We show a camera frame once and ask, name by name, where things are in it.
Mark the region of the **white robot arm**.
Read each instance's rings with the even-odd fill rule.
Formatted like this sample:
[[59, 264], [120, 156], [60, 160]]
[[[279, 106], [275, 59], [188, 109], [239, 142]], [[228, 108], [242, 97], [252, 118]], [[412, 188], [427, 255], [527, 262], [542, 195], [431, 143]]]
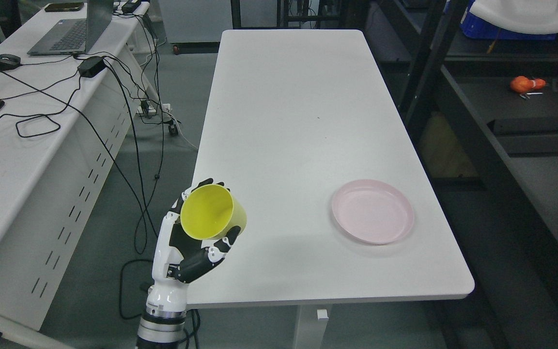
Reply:
[[137, 332], [136, 349], [176, 349], [185, 340], [184, 316], [156, 317], [143, 314]]

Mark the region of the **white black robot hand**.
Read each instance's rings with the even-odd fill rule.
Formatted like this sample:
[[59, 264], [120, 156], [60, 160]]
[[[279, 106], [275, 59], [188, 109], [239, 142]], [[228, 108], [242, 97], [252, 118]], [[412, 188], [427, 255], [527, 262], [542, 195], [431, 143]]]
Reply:
[[229, 192], [223, 182], [212, 177], [184, 190], [166, 212], [156, 243], [151, 276], [154, 281], [145, 302], [142, 318], [157, 318], [159, 323], [173, 322], [186, 312], [187, 288], [193, 281], [206, 275], [226, 258], [244, 226], [224, 224], [224, 236], [211, 236], [211, 245], [203, 247], [182, 226], [183, 205], [192, 194], [206, 188], [221, 188]]

